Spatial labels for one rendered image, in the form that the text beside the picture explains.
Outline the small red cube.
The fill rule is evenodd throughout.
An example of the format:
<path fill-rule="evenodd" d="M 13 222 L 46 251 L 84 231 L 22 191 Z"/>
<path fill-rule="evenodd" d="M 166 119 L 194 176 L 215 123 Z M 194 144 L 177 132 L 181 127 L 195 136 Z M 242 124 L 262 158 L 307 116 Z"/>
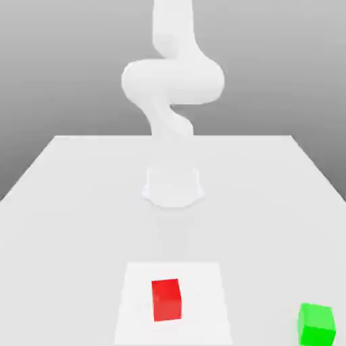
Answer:
<path fill-rule="evenodd" d="M 182 318 L 182 297 L 177 278 L 151 281 L 155 322 Z"/>

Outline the small green cube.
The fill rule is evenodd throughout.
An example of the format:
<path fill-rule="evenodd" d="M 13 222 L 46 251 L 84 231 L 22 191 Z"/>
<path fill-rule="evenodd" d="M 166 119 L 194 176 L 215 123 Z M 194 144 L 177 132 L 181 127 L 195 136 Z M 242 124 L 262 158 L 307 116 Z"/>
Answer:
<path fill-rule="evenodd" d="M 336 332 L 331 307 L 311 303 L 300 305 L 297 319 L 300 346 L 332 346 Z"/>

